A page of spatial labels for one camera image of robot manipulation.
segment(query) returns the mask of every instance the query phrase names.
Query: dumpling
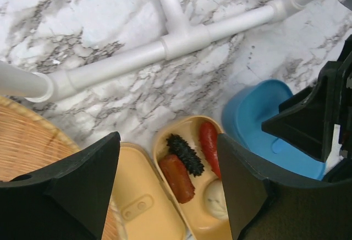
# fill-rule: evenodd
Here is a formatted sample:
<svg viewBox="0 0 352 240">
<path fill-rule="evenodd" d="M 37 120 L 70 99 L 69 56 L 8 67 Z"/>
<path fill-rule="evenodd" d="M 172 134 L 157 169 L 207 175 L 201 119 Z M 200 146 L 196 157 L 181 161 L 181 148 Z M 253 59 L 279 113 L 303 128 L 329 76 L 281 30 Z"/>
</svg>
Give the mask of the dumpling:
<svg viewBox="0 0 352 240">
<path fill-rule="evenodd" d="M 204 193 L 204 203 L 207 211 L 215 218 L 227 220 L 226 201 L 224 189 L 220 179 L 209 184 Z"/>
</svg>

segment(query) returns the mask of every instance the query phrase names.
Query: marble surface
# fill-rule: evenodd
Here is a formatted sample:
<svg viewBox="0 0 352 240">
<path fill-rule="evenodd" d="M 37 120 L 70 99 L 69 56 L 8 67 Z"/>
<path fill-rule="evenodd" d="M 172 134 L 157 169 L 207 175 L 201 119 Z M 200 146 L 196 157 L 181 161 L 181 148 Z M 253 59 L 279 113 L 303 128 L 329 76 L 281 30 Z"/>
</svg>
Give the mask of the marble surface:
<svg viewBox="0 0 352 240">
<path fill-rule="evenodd" d="M 211 23 L 270 0 L 181 0 L 191 22 Z M 166 33 L 158 0 L 0 0 L 0 60 L 29 71 L 70 69 L 158 39 Z M 63 101 L 14 98 L 59 126 L 82 148 L 112 131 L 151 151 L 154 134 L 174 119 L 205 114 L 247 85 L 277 78 L 294 92 L 351 34 L 352 13 L 337 0 L 316 0 L 282 23 L 213 43 Z"/>
</svg>

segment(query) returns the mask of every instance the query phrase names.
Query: food container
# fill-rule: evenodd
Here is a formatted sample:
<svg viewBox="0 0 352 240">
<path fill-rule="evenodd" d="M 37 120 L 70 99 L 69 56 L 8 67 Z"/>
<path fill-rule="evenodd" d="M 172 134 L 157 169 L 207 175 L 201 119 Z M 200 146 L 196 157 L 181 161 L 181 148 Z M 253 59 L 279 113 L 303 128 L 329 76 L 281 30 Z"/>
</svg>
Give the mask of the food container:
<svg viewBox="0 0 352 240">
<path fill-rule="evenodd" d="M 287 142 L 262 131 L 262 122 L 279 113 L 279 105 L 292 97 L 280 80 L 265 80 L 233 96 L 222 112 L 226 133 L 254 154 L 305 177 L 321 180 L 325 163 L 312 159 Z"/>
<path fill-rule="evenodd" d="M 229 221 L 212 217 L 205 209 L 204 191 L 217 179 L 204 159 L 199 144 L 199 127 L 209 121 L 222 133 L 221 127 L 206 116 L 190 116 L 163 128 L 155 137 L 153 161 L 137 145 L 122 143 L 113 188 L 113 198 L 121 210 L 128 240 L 184 240 L 187 228 L 196 240 L 232 240 Z M 196 150 L 205 166 L 200 177 L 191 176 L 194 198 L 179 204 L 173 195 L 158 161 L 167 154 L 166 137 L 179 134 Z"/>
<path fill-rule="evenodd" d="M 80 151 L 60 129 L 34 111 L 0 96 L 0 181 L 37 170 Z M 102 240 L 126 240 L 111 200 Z"/>
</svg>

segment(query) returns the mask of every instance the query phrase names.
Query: blue bowl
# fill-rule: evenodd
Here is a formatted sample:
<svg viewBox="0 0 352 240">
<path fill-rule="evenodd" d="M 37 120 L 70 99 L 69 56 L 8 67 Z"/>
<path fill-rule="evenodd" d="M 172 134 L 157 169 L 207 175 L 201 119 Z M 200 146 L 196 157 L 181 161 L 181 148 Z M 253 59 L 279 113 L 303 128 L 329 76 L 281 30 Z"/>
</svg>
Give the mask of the blue bowl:
<svg viewBox="0 0 352 240">
<path fill-rule="evenodd" d="M 225 132 L 254 154 L 305 177 L 321 180 L 326 164 L 296 149 L 282 139 L 262 131 L 261 124 L 279 113 L 279 104 L 292 96 L 279 80 L 266 80 L 245 88 L 225 105 Z"/>
</svg>

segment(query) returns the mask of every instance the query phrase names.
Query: wicker basket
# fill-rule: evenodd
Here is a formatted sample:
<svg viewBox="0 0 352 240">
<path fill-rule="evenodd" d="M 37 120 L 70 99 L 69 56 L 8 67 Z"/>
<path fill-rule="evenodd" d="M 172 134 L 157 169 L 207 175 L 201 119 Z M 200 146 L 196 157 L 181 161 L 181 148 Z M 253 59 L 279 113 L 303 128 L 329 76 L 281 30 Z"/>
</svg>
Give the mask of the wicker basket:
<svg viewBox="0 0 352 240">
<path fill-rule="evenodd" d="M 0 181 L 45 167 L 79 147 L 35 112 L 0 96 Z M 125 240 L 121 215 L 110 202 L 103 240 Z"/>
</svg>

